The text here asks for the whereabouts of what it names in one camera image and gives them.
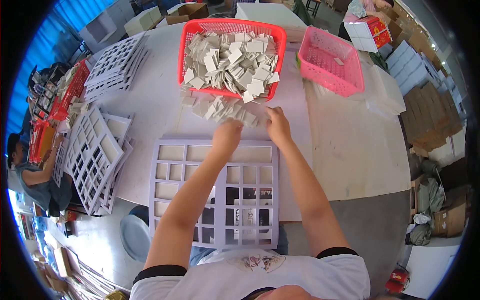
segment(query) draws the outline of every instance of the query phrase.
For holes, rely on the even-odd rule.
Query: red crate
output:
[[[58,96],[55,97],[49,119],[59,121],[65,120],[68,116],[68,106],[70,106],[70,102],[72,101],[73,97],[80,97],[82,94],[84,90],[84,83],[87,80],[88,75],[90,75],[90,71],[87,68],[85,59],[79,62],[79,64],[80,67],[73,76],[72,82],[68,86],[67,92],[65,93],[65,97],[63,97],[61,101],[59,101]]]
[[[42,160],[40,157],[40,141],[43,133],[43,129],[45,127],[44,121],[37,121],[37,123],[33,127],[33,134],[32,139],[30,140],[30,151],[28,154],[28,160],[31,163],[38,164]]]
[[[278,55],[278,61],[276,63],[275,70],[273,72],[278,72],[280,75],[280,71],[282,70],[283,64],[283,57],[285,54],[285,47],[287,46],[287,33],[282,27],[266,24],[261,22],[254,22],[254,21],[246,21],[246,20],[239,20],[239,19],[196,19],[188,21],[185,26],[183,27],[183,32],[181,35],[180,40],[180,49],[179,49],[179,62],[178,62],[178,83],[181,84],[183,82],[183,77],[185,75],[185,71],[183,66],[185,64],[184,58],[187,56],[185,53],[186,42],[191,40],[192,37],[197,32],[203,31],[221,31],[225,33],[240,33],[240,32],[255,32],[256,34],[268,34],[271,35],[276,44],[276,51]],[[271,100],[275,95],[275,90],[278,85],[278,82],[272,84],[270,86],[270,92],[268,96],[265,97],[268,100]],[[215,95],[223,95],[229,96],[233,98],[240,98],[239,94],[232,93],[226,87],[219,90],[216,88],[208,87],[202,88],[199,92],[215,94]]]

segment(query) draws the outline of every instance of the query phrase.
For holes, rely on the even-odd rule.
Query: white t-shirt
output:
[[[297,285],[321,299],[366,299],[370,279],[363,258],[353,250],[331,248],[317,258],[284,256],[264,250],[236,250],[210,257],[187,270],[161,265],[143,270],[131,300],[241,300],[262,289]]]

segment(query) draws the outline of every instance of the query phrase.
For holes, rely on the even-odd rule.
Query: woman in pink shirt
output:
[[[353,0],[348,6],[342,24],[340,24],[338,36],[351,42],[352,40],[345,29],[345,25],[343,25],[344,22],[356,22],[366,16],[374,16],[383,20],[383,15],[377,12],[375,7],[393,7],[394,3],[394,0]]]

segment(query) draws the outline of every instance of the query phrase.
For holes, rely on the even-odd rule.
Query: gray floor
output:
[[[210,13],[224,11],[226,9],[223,6],[210,9]],[[322,3],[314,26],[338,34],[342,20],[342,14]],[[409,156],[410,164],[418,166],[413,159]],[[331,205],[350,245],[365,260],[371,279],[372,297],[383,294],[384,285],[403,249],[409,218],[409,193],[332,202]],[[134,261],[123,249],[119,226],[121,219],[135,206],[117,199],[111,216],[81,217],[75,222],[75,236],[68,239],[53,224],[49,228],[60,243],[76,252],[84,263],[113,282],[131,288],[143,263]],[[301,224],[285,224],[285,229],[289,254],[310,255]]]
[[[143,269],[144,264],[133,260],[124,250],[120,240],[120,221],[137,205],[117,198],[112,215],[101,218],[78,215],[73,236],[66,238],[53,222],[48,230],[78,258],[108,280],[127,288]]]

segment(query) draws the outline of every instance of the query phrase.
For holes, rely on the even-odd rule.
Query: red box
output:
[[[393,41],[388,26],[377,17],[366,17],[357,22],[345,23],[345,28],[358,50],[378,52],[385,44]]]

